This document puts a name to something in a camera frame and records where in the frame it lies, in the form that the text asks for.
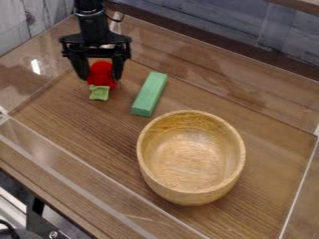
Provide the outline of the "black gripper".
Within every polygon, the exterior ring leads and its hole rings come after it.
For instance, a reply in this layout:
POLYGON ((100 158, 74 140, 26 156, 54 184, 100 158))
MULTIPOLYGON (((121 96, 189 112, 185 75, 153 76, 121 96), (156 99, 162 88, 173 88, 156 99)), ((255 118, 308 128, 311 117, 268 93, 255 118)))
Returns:
POLYGON ((105 38, 89 43, 80 34, 60 37, 62 56, 70 61, 73 70, 81 80, 89 75, 89 63, 86 58, 112 58, 112 77, 121 79, 124 59, 130 58, 130 37, 108 33, 105 38))

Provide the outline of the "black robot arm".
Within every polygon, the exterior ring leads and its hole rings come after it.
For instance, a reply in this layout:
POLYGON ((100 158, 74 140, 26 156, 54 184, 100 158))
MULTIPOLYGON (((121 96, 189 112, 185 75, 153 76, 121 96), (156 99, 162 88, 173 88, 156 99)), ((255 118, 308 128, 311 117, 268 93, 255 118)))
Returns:
POLYGON ((130 37, 109 30, 102 0, 73 0, 73 14, 80 32, 60 37, 62 56, 70 61, 82 80, 86 80, 89 75, 88 59, 110 59, 110 76, 118 81, 124 62, 130 58, 130 37))

